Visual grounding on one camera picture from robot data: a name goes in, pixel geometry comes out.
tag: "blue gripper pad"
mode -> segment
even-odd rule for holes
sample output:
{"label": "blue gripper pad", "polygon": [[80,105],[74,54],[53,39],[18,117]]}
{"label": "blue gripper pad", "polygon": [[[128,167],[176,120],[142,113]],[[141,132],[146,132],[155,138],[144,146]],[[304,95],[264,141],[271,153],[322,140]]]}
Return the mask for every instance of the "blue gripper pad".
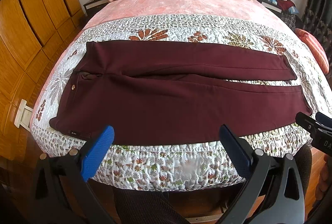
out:
{"label": "blue gripper pad", "polygon": [[321,112],[316,113],[316,121],[323,124],[326,127],[332,128],[332,119],[322,114]]}
{"label": "blue gripper pad", "polygon": [[96,174],[100,163],[113,141],[114,129],[112,126],[107,126],[82,160],[81,175],[85,182]]}
{"label": "blue gripper pad", "polygon": [[239,176],[249,179],[252,175],[250,171],[250,159],[238,143],[237,138],[225,125],[222,125],[219,129],[219,139]]}

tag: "maroon pants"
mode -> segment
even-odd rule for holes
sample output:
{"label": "maroon pants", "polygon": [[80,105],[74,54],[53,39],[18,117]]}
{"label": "maroon pants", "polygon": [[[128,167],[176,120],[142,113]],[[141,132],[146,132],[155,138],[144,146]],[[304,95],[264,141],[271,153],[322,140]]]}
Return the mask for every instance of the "maroon pants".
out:
{"label": "maroon pants", "polygon": [[176,41],[88,42],[50,126],[89,139],[106,125],[114,144],[217,141],[222,124],[238,136],[295,122],[311,109],[301,86],[235,80],[292,80],[286,57],[220,44]]}

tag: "wooden wardrobe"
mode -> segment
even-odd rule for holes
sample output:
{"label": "wooden wardrobe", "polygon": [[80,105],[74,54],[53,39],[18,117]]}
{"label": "wooden wardrobe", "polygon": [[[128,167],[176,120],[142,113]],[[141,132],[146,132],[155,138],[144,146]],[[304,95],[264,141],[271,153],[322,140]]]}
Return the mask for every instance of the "wooden wardrobe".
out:
{"label": "wooden wardrobe", "polygon": [[83,16],[79,0],[0,0],[0,156],[24,159],[29,132],[14,126],[19,103],[34,106]]}

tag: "pants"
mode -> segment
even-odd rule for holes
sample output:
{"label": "pants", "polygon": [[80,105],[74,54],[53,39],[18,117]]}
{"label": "pants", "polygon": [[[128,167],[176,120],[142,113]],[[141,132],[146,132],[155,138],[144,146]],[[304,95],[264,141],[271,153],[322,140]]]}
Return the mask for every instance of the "pants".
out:
{"label": "pants", "polygon": [[285,56],[240,47],[177,41],[88,42],[67,83],[52,128],[89,139],[107,125],[114,144],[217,141],[274,130],[311,115],[301,86],[225,81],[292,80]]}
{"label": "pants", "polygon": [[[298,165],[304,195],[308,189],[312,155],[307,145],[294,159]],[[113,188],[117,214],[122,224],[189,224],[168,202],[162,192]]]}

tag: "bed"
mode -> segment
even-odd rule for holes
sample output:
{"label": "bed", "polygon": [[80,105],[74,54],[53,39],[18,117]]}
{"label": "bed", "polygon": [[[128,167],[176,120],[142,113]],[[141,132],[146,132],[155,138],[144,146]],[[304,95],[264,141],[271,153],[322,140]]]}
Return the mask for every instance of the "bed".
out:
{"label": "bed", "polygon": [[[81,148],[85,141],[49,126],[67,81],[86,51],[87,41],[142,40],[209,42],[285,55],[294,81],[233,81],[259,85],[301,85],[313,110],[331,116],[332,92],[308,47],[278,17],[248,0],[116,0],[97,13],[64,51],[34,107],[30,130],[51,156]],[[272,156],[295,154],[310,143],[296,123],[243,137]],[[220,141],[160,146],[113,145],[94,180],[122,189],[187,191],[243,181]]]}

